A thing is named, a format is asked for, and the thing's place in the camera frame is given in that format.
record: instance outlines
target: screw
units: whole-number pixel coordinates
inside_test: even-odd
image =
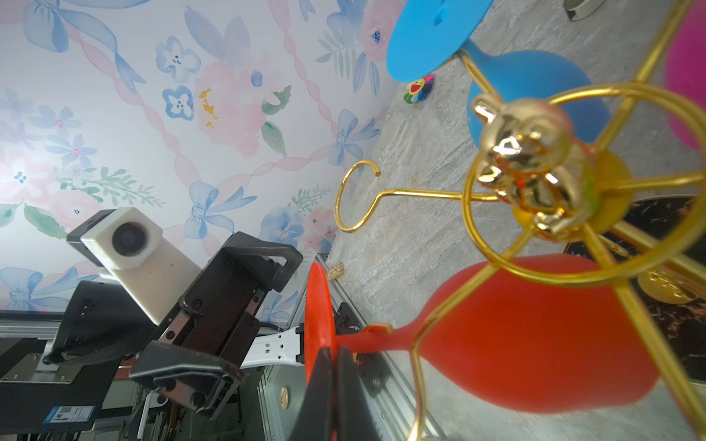
[[[205,401],[206,397],[201,392],[194,392],[193,395],[191,395],[191,404],[194,407],[201,407],[201,404]]]
[[[164,390],[167,392],[171,392],[174,390],[174,388],[177,386],[177,382],[174,380],[167,380],[167,382],[164,384]]]

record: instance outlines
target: white camera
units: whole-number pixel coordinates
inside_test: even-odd
[[[136,208],[99,211],[66,240],[120,282],[156,325],[201,271]]]

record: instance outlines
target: marble floor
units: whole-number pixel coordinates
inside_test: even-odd
[[[556,52],[572,59],[595,83],[617,82],[634,75],[672,4],[669,0],[607,0],[589,18],[570,22],[561,0],[496,0],[472,38],[489,54],[522,49]],[[662,82],[661,72],[653,82]],[[434,89],[422,103],[403,102],[400,88],[371,156],[382,175],[375,178],[366,170],[355,190],[346,191],[342,208],[346,224],[360,219],[384,188],[462,189],[477,153],[465,116],[470,84],[463,67],[454,61],[437,71]],[[608,103],[612,109],[617,104]],[[628,160],[637,176],[692,171],[701,164],[700,157],[671,134],[665,114],[643,104],[612,149]],[[682,188],[674,193],[689,192]],[[496,250],[505,249],[519,232],[506,206],[476,204],[474,214],[481,233]],[[536,240],[524,254],[561,249]],[[341,285],[368,322],[398,327],[416,317],[447,278],[482,260],[466,235],[459,202],[386,198],[360,231],[338,235],[329,264],[345,264]],[[411,382],[407,354],[394,356]],[[693,439],[661,383],[635,406],[538,416],[487,404],[426,362],[424,369],[429,408],[450,440]]]

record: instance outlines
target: barcode label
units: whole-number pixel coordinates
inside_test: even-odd
[[[44,424],[85,423],[94,410],[95,406],[54,406],[44,419]]]

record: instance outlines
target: floral wallpaper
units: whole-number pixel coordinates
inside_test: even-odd
[[[98,273],[66,233],[135,205],[199,265],[234,231],[296,246],[260,311],[286,324],[397,89],[403,6],[0,0],[0,310],[63,310]]]

